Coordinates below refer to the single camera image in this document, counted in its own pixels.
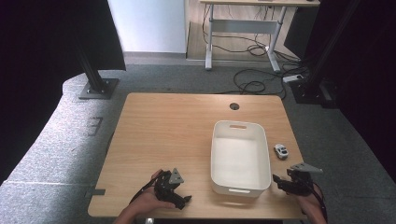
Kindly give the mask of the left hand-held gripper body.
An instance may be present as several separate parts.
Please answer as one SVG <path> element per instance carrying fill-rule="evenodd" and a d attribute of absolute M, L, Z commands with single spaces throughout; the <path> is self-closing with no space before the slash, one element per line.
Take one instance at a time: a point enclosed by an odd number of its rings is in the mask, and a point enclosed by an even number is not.
<path fill-rule="evenodd" d="M 157 199 L 173 204 L 184 204 L 185 199 L 175 193 L 175 189 L 183 182 L 184 180 L 177 168 L 173 171 L 161 171 L 154 185 Z"/>

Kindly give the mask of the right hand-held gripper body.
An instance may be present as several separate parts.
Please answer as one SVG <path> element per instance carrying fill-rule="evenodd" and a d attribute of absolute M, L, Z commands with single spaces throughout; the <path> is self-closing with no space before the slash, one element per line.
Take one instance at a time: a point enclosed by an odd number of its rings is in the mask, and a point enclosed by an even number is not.
<path fill-rule="evenodd" d="M 322 174 L 323 170 L 305 162 L 292 165 L 287 170 L 292 183 L 291 193 L 300 196 L 310 195 L 314 190 L 312 173 Z"/>

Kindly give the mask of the white toy car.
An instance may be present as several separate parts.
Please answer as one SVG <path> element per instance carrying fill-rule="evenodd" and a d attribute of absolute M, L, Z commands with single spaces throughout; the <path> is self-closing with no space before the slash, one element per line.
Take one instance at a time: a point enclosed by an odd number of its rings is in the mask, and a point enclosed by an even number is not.
<path fill-rule="evenodd" d="M 281 160 L 285 160 L 289 156 L 289 152 L 286 147 L 282 144 L 276 144 L 274 146 L 274 151 L 277 157 Z"/>

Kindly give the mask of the white plastic basket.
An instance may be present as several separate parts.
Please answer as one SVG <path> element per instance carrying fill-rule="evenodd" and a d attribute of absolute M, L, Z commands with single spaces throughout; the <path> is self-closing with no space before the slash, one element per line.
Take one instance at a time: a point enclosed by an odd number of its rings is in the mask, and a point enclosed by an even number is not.
<path fill-rule="evenodd" d="M 251 122 L 218 121 L 212 135 L 210 165 L 216 193 L 259 197 L 272 182 L 264 128 Z"/>

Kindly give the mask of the person's left hand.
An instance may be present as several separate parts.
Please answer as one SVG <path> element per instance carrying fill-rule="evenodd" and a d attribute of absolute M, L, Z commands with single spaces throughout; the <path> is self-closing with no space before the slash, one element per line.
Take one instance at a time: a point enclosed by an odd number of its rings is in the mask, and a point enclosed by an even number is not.
<path fill-rule="evenodd" d="M 176 206 L 173 203 L 158 200 L 155 195 L 154 183 L 151 183 L 140 192 L 129 204 L 129 207 L 139 215 L 143 215 L 156 209 L 174 209 Z"/>

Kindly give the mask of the person's right hand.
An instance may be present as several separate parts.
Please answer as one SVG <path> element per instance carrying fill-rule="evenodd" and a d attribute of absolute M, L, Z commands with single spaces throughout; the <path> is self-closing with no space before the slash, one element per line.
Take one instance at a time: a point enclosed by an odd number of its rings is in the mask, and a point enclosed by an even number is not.
<path fill-rule="evenodd" d="M 323 195 L 318 185 L 314 186 L 314 191 L 318 197 L 310 194 L 309 196 L 296 196 L 295 200 L 311 224 L 327 224 L 327 220 L 322 212 Z"/>

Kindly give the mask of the black metal stand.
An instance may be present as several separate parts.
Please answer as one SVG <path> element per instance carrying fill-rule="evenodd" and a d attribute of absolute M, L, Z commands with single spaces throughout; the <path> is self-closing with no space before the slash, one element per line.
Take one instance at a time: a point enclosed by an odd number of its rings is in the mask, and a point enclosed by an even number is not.
<path fill-rule="evenodd" d="M 361 2 L 361 0 L 344 1 L 347 2 L 347 5 L 343 14 L 338 15 L 338 22 L 334 25 L 331 33 L 317 52 L 305 60 L 305 64 L 308 65 L 309 76 L 306 79 L 290 83 L 297 104 L 322 105 L 332 100 L 329 93 L 323 91 L 320 87 L 320 83 L 324 78 L 324 67 Z"/>
<path fill-rule="evenodd" d="M 119 80 L 117 78 L 102 78 L 97 69 L 90 64 L 88 57 L 81 47 L 77 47 L 77 57 L 88 82 L 79 95 L 79 99 L 103 99 L 111 98 Z"/>

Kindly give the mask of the black curtain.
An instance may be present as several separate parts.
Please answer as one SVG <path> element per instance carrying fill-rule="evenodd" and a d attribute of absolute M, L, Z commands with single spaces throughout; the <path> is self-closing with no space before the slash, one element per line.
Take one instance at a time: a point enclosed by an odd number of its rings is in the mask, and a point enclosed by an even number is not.
<path fill-rule="evenodd" d="M 324 74 L 337 104 L 396 182 L 396 0 L 323 0 L 339 29 Z"/>
<path fill-rule="evenodd" d="M 108 0 L 0 0 L 0 184 L 84 72 L 123 70 Z"/>

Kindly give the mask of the white-legged wooden desk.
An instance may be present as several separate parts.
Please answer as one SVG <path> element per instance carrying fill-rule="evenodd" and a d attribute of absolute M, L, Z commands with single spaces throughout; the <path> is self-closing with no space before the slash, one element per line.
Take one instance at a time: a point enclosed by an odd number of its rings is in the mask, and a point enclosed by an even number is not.
<path fill-rule="evenodd" d="M 275 46 L 280 34 L 288 7 L 318 7 L 319 0 L 199 0 L 209 6 L 208 43 L 205 48 L 205 69 L 212 69 L 212 35 L 220 33 L 265 34 L 271 35 L 269 46 L 265 49 L 269 62 L 276 73 L 280 72 L 275 55 Z M 221 20 L 214 18 L 214 8 L 219 5 L 281 7 L 275 21 Z"/>

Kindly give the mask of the white panel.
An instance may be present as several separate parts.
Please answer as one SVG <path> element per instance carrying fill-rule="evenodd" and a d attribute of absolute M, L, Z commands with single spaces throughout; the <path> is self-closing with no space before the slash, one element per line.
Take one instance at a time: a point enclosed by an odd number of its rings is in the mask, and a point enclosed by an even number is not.
<path fill-rule="evenodd" d="M 186 53 L 188 0 L 108 0 L 125 52 Z"/>

